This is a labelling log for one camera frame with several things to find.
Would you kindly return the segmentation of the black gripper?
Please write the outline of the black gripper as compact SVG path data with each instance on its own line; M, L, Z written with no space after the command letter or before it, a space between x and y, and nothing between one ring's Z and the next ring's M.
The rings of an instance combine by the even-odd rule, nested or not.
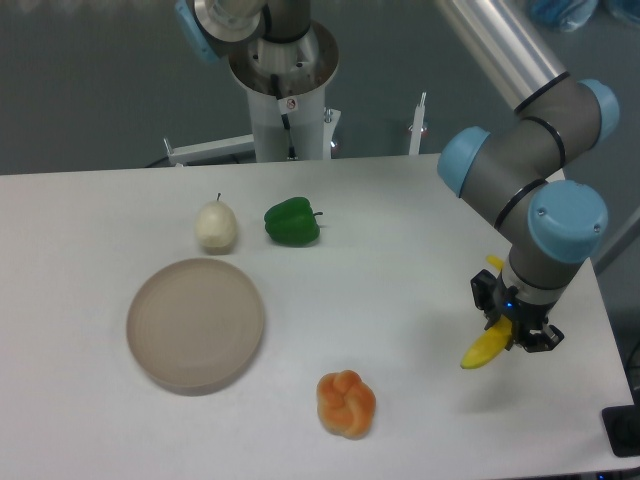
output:
M563 332L549 324L548 315L554 302L527 302L519 297L516 286L506 287L486 269L478 272L470 285L475 307L483 312L485 319L498 321L501 314L510 320L512 341L526 352L552 351L564 340Z

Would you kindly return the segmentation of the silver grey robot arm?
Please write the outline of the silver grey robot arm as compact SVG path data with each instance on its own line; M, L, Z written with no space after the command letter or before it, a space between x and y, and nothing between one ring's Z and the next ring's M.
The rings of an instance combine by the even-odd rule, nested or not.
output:
M608 222L592 188L552 175L608 137L619 120L611 89L576 81L506 1L441 1L438 9L518 116L502 135L461 131L437 163L443 182L511 249L498 275L478 273L474 302L500 349L554 349L550 310L598 248ZM338 66L331 33L306 1L179 1L175 13L195 53L227 58L249 102L260 161L330 156L324 88Z

